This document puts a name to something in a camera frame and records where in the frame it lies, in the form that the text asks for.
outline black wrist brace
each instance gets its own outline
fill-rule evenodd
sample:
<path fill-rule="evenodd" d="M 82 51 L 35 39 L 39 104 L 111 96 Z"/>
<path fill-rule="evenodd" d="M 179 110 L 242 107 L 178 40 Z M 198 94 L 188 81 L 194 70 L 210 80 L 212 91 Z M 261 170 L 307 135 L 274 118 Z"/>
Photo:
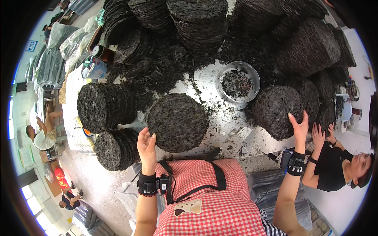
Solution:
<path fill-rule="evenodd" d="M 156 189 L 156 173 L 154 175 L 139 175 L 139 180 L 137 182 L 138 193 L 144 196 L 154 196 L 158 194 Z"/>
<path fill-rule="evenodd" d="M 293 155 L 291 156 L 291 160 L 287 167 L 287 172 L 294 176 L 300 176 L 302 174 L 304 160 L 304 154 L 299 154 L 296 151 L 293 151 Z"/>

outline hand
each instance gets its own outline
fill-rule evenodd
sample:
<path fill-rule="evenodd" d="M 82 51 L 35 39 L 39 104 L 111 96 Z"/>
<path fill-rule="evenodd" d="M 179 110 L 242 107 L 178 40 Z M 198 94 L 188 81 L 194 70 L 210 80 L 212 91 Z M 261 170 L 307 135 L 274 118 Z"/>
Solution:
<path fill-rule="evenodd" d="M 312 126 L 312 139 L 314 140 L 314 149 L 321 150 L 324 145 L 325 131 L 322 134 L 322 128 L 320 127 L 320 124 L 318 128 L 315 122 Z"/>
<path fill-rule="evenodd" d="M 296 143 L 295 146 L 300 145 L 304 148 L 308 131 L 308 114 L 306 111 L 303 111 L 303 120 L 300 124 L 297 123 L 297 121 L 291 113 L 289 113 L 288 116 L 294 128 L 294 137 Z"/>
<path fill-rule="evenodd" d="M 336 143 L 335 133 L 333 132 L 334 126 L 335 123 L 329 124 L 328 131 L 330 132 L 330 136 L 326 138 L 332 144 Z"/>
<path fill-rule="evenodd" d="M 138 143 L 136 147 L 138 148 L 139 156 L 142 162 L 142 174 L 153 175 L 155 174 L 156 162 L 156 151 L 155 151 L 156 134 L 152 137 L 148 132 L 148 127 L 144 128 L 139 132 Z"/>

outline wristband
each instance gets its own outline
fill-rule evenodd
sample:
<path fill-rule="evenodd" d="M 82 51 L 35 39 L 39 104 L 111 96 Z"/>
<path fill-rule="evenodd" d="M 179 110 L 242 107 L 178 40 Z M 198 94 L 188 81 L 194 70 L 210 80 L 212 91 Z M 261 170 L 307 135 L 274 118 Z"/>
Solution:
<path fill-rule="evenodd" d="M 314 163 L 315 165 L 318 163 L 318 161 L 313 159 L 311 156 L 308 158 L 308 161 Z"/>
<path fill-rule="evenodd" d="M 293 176 L 300 176 L 302 174 L 303 166 L 304 166 L 305 155 L 297 153 L 293 151 L 293 155 L 291 156 L 291 160 L 287 167 L 287 173 Z"/>
<path fill-rule="evenodd" d="M 156 173 L 150 176 L 141 173 L 136 186 L 139 187 L 138 193 L 140 195 L 154 196 L 158 194 L 156 190 Z"/>
<path fill-rule="evenodd" d="M 336 140 L 335 143 L 331 143 L 331 146 L 332 146 L 332 147 L 334 147 L 334 146 L 336 145 L 336 143 L 337 143 L 337 139 L 336 139 L 336 137 L 335 137 L 335 140 Z"/>

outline black cable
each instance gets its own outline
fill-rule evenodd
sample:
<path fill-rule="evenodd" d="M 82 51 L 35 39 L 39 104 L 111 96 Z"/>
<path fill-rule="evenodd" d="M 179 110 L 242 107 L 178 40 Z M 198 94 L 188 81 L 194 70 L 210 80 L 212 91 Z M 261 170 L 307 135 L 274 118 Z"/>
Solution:
<path fill-rule="evenodd" d="M 257 205 L 257 203 L 260 202 L 261 199 L 263 199 L 263 198 L 265 197 L 265 195 L 270 191 L 270 189 L 272 188 L 273 183 L 274 183 L 273 181 L 274 181 L 274 179 L 278 176 L 279 173 L 281 173 L 281 170 L 279 170 L 278 173 L 276 174 L 276 176 L 273 178 L 272 183 L 270 184 L 270 187 L 269 187 L 268 191 L 267 191 L 267 192 L 266 192 L 266 193 L 265 193 L 265 194 L 264 194 L 264 195 L 263 195 L 263 196 L 262 196 L 257 202 L 255 202 L 256 205 Z"/>

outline stool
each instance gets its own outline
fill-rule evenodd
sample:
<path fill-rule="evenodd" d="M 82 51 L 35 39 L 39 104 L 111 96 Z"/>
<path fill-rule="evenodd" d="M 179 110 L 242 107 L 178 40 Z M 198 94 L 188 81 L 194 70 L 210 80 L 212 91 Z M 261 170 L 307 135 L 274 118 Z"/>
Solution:
<path fill-rule="evenodd" d="M 61 130 L 64 128 L 64 124 L 61 124 L 61 125 L 58 125 L 56 127 L 56 130 Z M 57 141 L 62 141 L 62 140 L 66 140 L 67 139 L 67 136 L 59 136 L 59 137 L 56 137 L 56 140 Z"/>

